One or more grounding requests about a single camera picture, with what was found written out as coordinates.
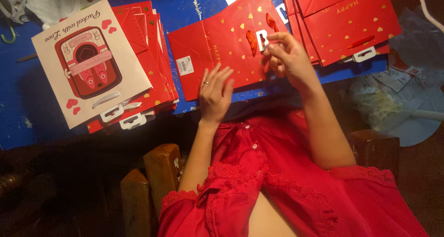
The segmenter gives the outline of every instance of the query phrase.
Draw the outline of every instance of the stack of gift bags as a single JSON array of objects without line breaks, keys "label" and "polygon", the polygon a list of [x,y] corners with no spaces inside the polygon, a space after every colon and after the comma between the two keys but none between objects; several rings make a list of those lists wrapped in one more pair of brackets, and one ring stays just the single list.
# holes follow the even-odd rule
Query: stack of gift bags
[{"label": "stack of gift bags", "polygon": [[119,116],[114,114],[109,120],[100,117],[88,123],[90,133],[115,122],[120,122],[124,129],[132,128],[131,124],[125,127],[125,120],[131,121],[134,115],[140,114],[145,116],[143,121],[153,120],[160,111],[175,109],[179,101],[171,75],[160,13],[152,8],[151,1],[112,7],[112,11],[153,88],[128,101],[128,104],[140,103],[139,107],[124,110]]},{"label": "stack of gift bags", "polygon": [[176,108],[160,14],[102,0],[34,36],[68,127],[132,129]]},{"label": "stack of gift bags", "polygon": [[390,0],[284,0],[293,35],[312,64],[361,62],[389,53],[401,34]]}]

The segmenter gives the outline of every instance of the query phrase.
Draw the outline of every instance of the paint-stained table surface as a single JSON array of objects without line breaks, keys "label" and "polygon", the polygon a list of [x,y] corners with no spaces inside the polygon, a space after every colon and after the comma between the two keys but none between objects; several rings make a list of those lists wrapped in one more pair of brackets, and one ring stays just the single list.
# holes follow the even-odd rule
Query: paint-stained table surface
[{"label": "paint-stained table surface", "polygon": [[[135,3],[145,0],[108,0],[111,6]],[[206,19],[219,13],[227,6],[225,0],[151,0],[153,8],[161,14],[164,33],[190,25],[199,19]],[[282,0],[272,0],[275,6]],[[22,63],[15,61],[21,57],[35,53],[31,37],[42,31],[41,25],[28,22],[14,25],[18,36],[13,44],[0,41],[0,147],[11,149],[35,143],[42,143],[58,138],[86,134],[86,126],[78,126],[72,130],[63,117],[56,97],[46,78],[38,58]],[[0,34],[6,38],[10,35],[7,24],[0,24]],[[173,78],[180,95],[180,102],[174,114],[196,109],[196,101],[185,102],[172,60],[171,49],[167,42]],[[347,79],[360,75],[385,70],[386,56],[379,55],[361,64],[331,64],[325,68],[317,68],[322,83]],[[261,96],[295,93],[285,80],[270,78],[235,90],[233,102],[258,98]]]}]

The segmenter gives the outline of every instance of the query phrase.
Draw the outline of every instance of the red satin ribbon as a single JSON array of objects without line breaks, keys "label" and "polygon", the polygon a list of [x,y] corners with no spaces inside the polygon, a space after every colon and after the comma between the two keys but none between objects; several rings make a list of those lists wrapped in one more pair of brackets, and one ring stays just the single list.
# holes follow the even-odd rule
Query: red satin ribbon
[{"label": "red satin ribbon", "polygon": [[247,31],[247,40],[250,43],[251,51],[253,53],[253,57],[256,56],[256,52],[258,50],[258,39],[256,38],[256,34],[250,30]]},{"label": "red satin ribbon", "polygon": [[274,29],[274,32],[279,32],[279,29],[278,29],[278,27],[276,26],[276,22],[274,21],[274,19],[271,18],[271,16],[270,16],[268,13],[266,13],[265,16],[266,16],[266,20],[267,20],[267,24],[268,24],[268,26],[269,26],[271,29]]}]

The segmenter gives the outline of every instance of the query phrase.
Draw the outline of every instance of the wooden chair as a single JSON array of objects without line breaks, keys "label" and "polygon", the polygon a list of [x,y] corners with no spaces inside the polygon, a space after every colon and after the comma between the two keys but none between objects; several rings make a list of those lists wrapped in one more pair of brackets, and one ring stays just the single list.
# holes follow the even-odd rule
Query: wooden chair
[{"label": "wooden chair", "polygon": [[[347,134],[358,165],[389,169],[398,174],[399,138],[373,130]],[[179,147],[163,144],[143,156],[146,176],[138,169],[120,182],[127,237],[156,236],[162,199],[177,190],[182,170]]]}]

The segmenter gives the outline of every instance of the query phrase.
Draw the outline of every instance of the finger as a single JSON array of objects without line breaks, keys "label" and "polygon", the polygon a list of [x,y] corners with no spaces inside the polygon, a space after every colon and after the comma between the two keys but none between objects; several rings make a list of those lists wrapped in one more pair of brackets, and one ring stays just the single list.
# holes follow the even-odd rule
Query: finger
[{"label": "finger", "polygon": [[230,75],[232,75],[234,72],[233,69],[224,70],[220,73],[220,75],[217,77],[217,79],[214,82],[214,88],[213,92],[217,94],[222,94],[222,87],[225,80],[227,80]]},{"label": "finger", "polygon": [[278,78],[284,78],[285,77],[285,66],[278,66],[277,69],[274,71],[274,74]]},{"label": "finger", "polygon": [[211,81],[211,79],[213,78],[213,76],[216,75],[216,73],[217,73],[217,72],[219,71],[219,69],[221,68],[221,65],[222,65],[222,64],[218,63],[218,64],[213,68],[213,70],[210,71],[210,73],[208,74],[207,79],[205,80],[205,82],[209,82],[209,81]]},{"label": "finger", "polygon": [[208,68],[205,68],[203,71],[202,81],[200,83],[200,92],[203,92],[203,85],[204,85],[205,80],[207,79],[207,76],[208,76]]},{"label": "finger", "polygon": [[270,69],[277,70],[278,69],[279,60],[276,57],[271,57],[270,59]]},{"label": "finger", "polygon": [[[287,46],[284,42],[282,41],[277,41],[275,43],[273,43],[274,45],[277,45],[278,47],[282,48],[282,49],[286,49]],[[268,48],[265,48],[264,52],[262,53],[265,57],[268,57],[271,55],[270,51],[268,50]]]},{"label": "finger", "polygon": [[218,82],[218,77],[220,75],[222,75],[224,72],[228,71],[229,69],[230,69],[230,67],[225,67],[211,77],[211,79],[208,81],[209,84],[208,84],[207,88],[205,89],[206,94],[209,94],[214,90],[214,86]]},{"label": "finger", "polygon": [[234,79],[230,79],[224,87],[222,96],[225,99],[228,99],[228,101],[231,103],[231,96],[233,95],[233,86],[234,86]]},{"label": "finger", "polygon": [[291,56],[281,47],[275,44],[268,44],[267,48],[273,57],[279,58],[285,64],[290,63]]},{"label": "finger", "polygon": [[286,44],[297,44],[298,41],[289,32],[275,32],[267,36],[267,40],[281,40]]}]

